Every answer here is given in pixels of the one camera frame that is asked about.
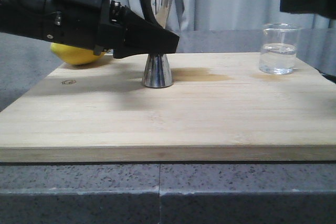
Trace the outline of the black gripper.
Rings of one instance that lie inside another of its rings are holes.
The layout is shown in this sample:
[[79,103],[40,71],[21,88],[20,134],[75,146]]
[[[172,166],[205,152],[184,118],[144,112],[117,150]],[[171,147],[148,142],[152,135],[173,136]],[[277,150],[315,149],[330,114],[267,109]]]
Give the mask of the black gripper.
[[119,25],[110,20],[110,0],[46,0],[43,38],[89,49],[95,55],[113,49],[115,59],[175,53],[180,37],[158,23],[158,1],[139,1],[144,19],[124,7]]

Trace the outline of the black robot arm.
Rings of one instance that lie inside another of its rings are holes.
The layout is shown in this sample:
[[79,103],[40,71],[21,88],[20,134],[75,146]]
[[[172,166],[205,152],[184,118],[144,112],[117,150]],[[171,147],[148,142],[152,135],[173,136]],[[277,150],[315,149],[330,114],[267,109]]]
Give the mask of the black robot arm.
[[1,0],[1,32],[114,57],[176,52],[179,37],[113,0]]

